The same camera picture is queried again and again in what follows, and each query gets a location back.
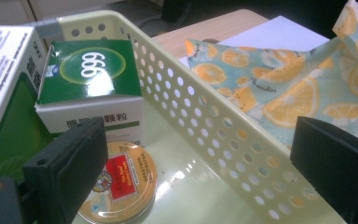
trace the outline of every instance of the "gold tin lid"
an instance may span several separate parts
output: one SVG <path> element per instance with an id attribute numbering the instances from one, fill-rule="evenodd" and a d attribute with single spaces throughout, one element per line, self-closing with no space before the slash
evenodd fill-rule
<path id="1" fill-rule="evenodd" d="M 154 199 L 156 166 L 135 144 L 108 142 L 109 159 L 79 214 L 91 223 L 123 223 L 140 215 Z"/>

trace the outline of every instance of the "white plastic basket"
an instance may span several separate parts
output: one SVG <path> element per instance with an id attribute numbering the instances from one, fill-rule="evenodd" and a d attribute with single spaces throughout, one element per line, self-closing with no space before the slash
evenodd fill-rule
<path id="1" fill-rule="evenodd" d="M 136 223 L 343 223 L 291 164 L 289 149 L 122 15 L 57 21 L 65 40 L 132 43 L 145 97 L 145 149 L 158 167 L 156 199 Z"/>

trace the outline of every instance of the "white box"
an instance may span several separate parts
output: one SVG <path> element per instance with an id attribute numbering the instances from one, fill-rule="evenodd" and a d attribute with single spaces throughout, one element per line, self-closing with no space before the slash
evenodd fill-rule
<path id="1" fill-rule="evenodd" d="M 34 111 L 47 58 L 33 27 L 0 26 L 0 176 L 21 166 L 52 138 Z"/>

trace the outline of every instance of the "wooden desk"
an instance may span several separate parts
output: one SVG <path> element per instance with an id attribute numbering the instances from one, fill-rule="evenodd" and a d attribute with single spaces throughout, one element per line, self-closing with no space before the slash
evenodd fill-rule
<path id="1" fill-rule="evenodd" d="M 265 21 L 267 21 L 266 18 L 253 11 L 241 9 L 163 35 L 155 36 L 153 39 L 174 57 L 182 58 L 186 56 L 185 40 L 187 38 L 196 40 L 211 38 L 222 41 L 249 30 Z"/>

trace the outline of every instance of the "green surface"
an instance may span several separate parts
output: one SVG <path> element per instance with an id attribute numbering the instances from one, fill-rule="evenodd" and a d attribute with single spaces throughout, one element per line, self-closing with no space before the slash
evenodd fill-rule
<path id="1" fill-rule="evenodd" d="M 34 111 L 36 95 L 28 77 L 19 80 L 0 123 L 0 176 L 22 179 L 22 165 L 52 141 Z"/>

